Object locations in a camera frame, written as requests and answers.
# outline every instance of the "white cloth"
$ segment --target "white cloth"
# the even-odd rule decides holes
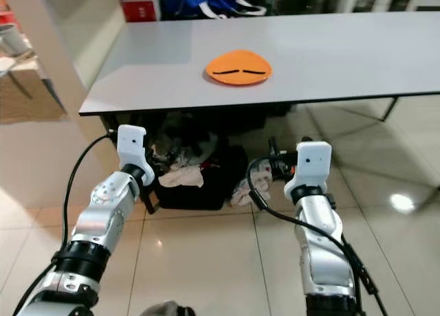
[[[162,175],[159,177],[159,183],[166,188],[179,185],[195,185],[200,188],[204,184],[204,177],[201,175],[199,166],[188,166]]]
[[[254,187],[260,192],[260,195],[264,198],[264,200],[270,199],[269,183],[268,181],[272,180],[272,174],[266,170],[259,170],[258,172],[251,172],[250,179],[254,184]],[[245,206],[252,202],[252,199],[249,196],[250,188],[248,185],[248,180],[243,179],[240,181],[238,186],[235,188],[234,193],[231,198],[231,206]]]

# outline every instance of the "black cable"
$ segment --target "black cable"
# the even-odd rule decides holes
[[[67,246],[67,237],[69,235],[69,224],[67,222],[67,206],[69,204],[69,196],[70,196],[70,190],[72,189],[72,184],[75,179],[76,172],[78,171],[78,168],[80,167],[81,162],[83,161],[85,155],[94,147],[95,144],[97,144],[99,141],[111,137],[111,134],[114,133],[113,130],[110,130],[108,134],[103,135],[99,137],[98,139],[95,139],[90,143],[86,149],[81,153],[78,160],[75,163],[74,169],[70,173],[69,181],[67,182],[67,189],[66,189],[66,195],[64,198],[63,203],[63,214],[62,214],[62,222],[63,222],[63,237],[61,240],[61,247],[60,251],[63,251]],[[23,308],[24,303],[28,299],[30,293],[35,289],[36,285],[47,275],[47,273],[55,266],[56,260],[52,259],[51,263],[38,275],[38,277],[31,283],[31,285],[27,288],[26,292],[21,297],[19,303],[17,304],[14,313],[12,316],[16,316],[19,311]]]
[[[280,218],[284,221],[288,221],[290,223],[293,223],[295,225],[301,225],[301,226],[306,227],[310,230],[313,230],[313,231],[319,233],[321,236],[324,236],[325,238],[330,240],[334,245],[336,245],[336,247],[345,255],[347,261],[350,264],[351,269],[353,270],[353,274],[355,277],[354,285],[355,285],[355,295],[356,295],[356,309],[358,312],[362,312],[362,302],[361,302],[361,296],[360,296],[360,283],[359,283],[359,276],[358,276],[357,270],[356,270],[357,269],[356,262],[352,259],[352,256],[347,251],[347,249],[340,242],[338,242],[335,238],[333,238],[327,232],[321,230],[320,228],[315,227],[314,225],[310,225],[307,222],[303,222],[303,221],[298,220],[296,218],[292,218],[290,216],[287,216],[287,215],[284,215],[284,214],[281,214],[281,213],[274,211],[272,208],[269,207],[269,205],[261,197],[259,191],[254,187],[254,184],[252,183],[251,176],[250,176],[251,169],[254,167],[254,165],[256,163],[259,163],[262,160],[268,160],[268,159],[273,159],[273,158],[277,159],[280,157],[266,156],[266,157],[259,157],[259,158],[254,159],[253,161],[251,161],[251,163],[247,167],[247,172],[246,172],[247,184],[249,185],[251,193],[255,194],[257,196],[257,198],[261,201],[263,209],[266,210],[271,215],[273,215],[277,218]]]
[[[290,216],[287,216],[287,215],[284,215],[284,214],[281,214],[281,213],[274,211],[272,208],[269,207],[269,205],[266,203],[266,201],[260,195],[259,191],[254,187],[254,184],[252,183],[251,175],[250,175],[251,169],[254,167],[254,165],[256,163],[259,163],[262,160],[282,160],[283,157],[284,157],[283,155],[279,155],[279,156],[275,156],[275,157],[274,156],[265,156],[265,157],[256,158],[253,161],[251,161],[251,163],[247,167],[247,171],[246,171],[247,184],[249,185],[249,188],[250,188],[249,195],[252,197],[252,200],[257,204],[258,208],[262,208],[263,210],[266,210],[271,215],[273,215],[277,218],[280,218],[284,221],[288,221],[290,223],[294,223],[296,225],[301,225],[303,227],[309,228],[310,230],[314,230],[315,232],[318,232],[320,235],[329,239],[333,244],[335,244],[338,247],[338,249],[347,258],[347,261],[349,262],[350,267],[353,271],[357,312],[359,312],[359,314],[361,314],[361,315],[364,315],[364,313],[362,311],[362,297],[361,297],[361,292],[360,292],[359,279],[361,276],[361,272],[366,272],[366,269],[364,268],[363,264],[360,262],[359,258],[356,256],[353,248],[350,246],[350,244],[345,239],[344,234],[341,235],[341,241],[343,244],[342,245],[335,238],[328,235],[327,232],[322,231],[320,228],[315,227],[313,225],[310,225],[309,223],[303,222],[303,221],[298,220],[296,218],[292,218]],[[388,313],[386,312],[386,309],[382,303],[382,300],[380,299],[378,290],[375,287],[374,287],[374,289],[375,289],[375,292],[373,294],[375,296],[375,299],[377,301],[377,304],[379,305],[379,308],[380,308],[383,316],[388,316]]]
[[[72,189],[72,184],[74,183],[76,171],[80,167],[81,162],[83,161],[85,155],[90,151],[90,149],[92,149],[94,145],[97,144],[99,141],[101,141],[102,139],[106,139],[108,137],[110,137],[110,133],[103,135],[92,141],[92,143],[90,143],[90,145],[86,147],[86,149],[82,152],[81,156],[79,156],[78,160],[75,163],[74,169],[70,173],[69,181],[67,182],[66,195],[64,197],[64,203],[63,203],[63,215],[61,220],[63,223],[63,237],[61,239],[60,251],[64,250],[67,246],[67,239],[69,235],[69,224],[67,222],[67,206],[69,204],[70,190]]]
[[[383,314],[384,316],[388,316],[388,313],[386,312],[385,306],[384,306],[384,304],[382,303],[382,300],[380,299],[379,293],[375,293],[375,294],[374,294],[374,297],[375,297],[375,299],[376,299],[377,305],[378,305],[379,308],[380,308],[380,311],[382,311],[382,314]]]
[[[27,288],[26,292],[23,294],[23,296],[21,297],[19,303],[15,307],[15,310],[14,310],[14,313],[12,314],[12,316],[16,316],[20,312],[20,310],[23,308],[23,305],[25,304],[26,300],[28,299],[30,293],[32,293],[32,291],[35,289],[35,286],[46,276],[46,274],[50,271],[50,269],[52,269],[53,266],[55,266],[55,262],[54,261],[52,261],[40,273],[40,275],[38,275],[38,277],[35,278],[35,280],[31,283],[31,285],[29,285],[29,287]]]

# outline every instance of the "table top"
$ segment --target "table top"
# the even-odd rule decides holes
[[[439,93],[439,45],[440,12],[129,23],[80,114]],[[204,73],[234,49],[264,57],[272,77],[232,87]]]

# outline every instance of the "orange plate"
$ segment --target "orange plate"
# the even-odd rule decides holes
[[[272,75],[272,68],[255,53],[234,50],[211,61],[206,73],[225,84],[254,84],[268,79]]]

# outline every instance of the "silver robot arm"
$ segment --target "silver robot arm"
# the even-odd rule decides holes
[[[121,171],[114,172],[91,193],[66,249],[54,256],[48,273],[19,316],[92,316],[98,302],[100,280],[113,253],[125,220],[133,211],[143,185],[154,172],[145,160],[144,128],[121,125],[118,154]]]
[[[331,146],[326,142],[297,145],[294,178],[285,196],[296,206],[296,218],[324,231],[342,244],[342,221],[325,192]],[[357,315],[355,278],[349,261],[333,242],[301,225],[295,227],[301,248],[300,267],[307,315]]]

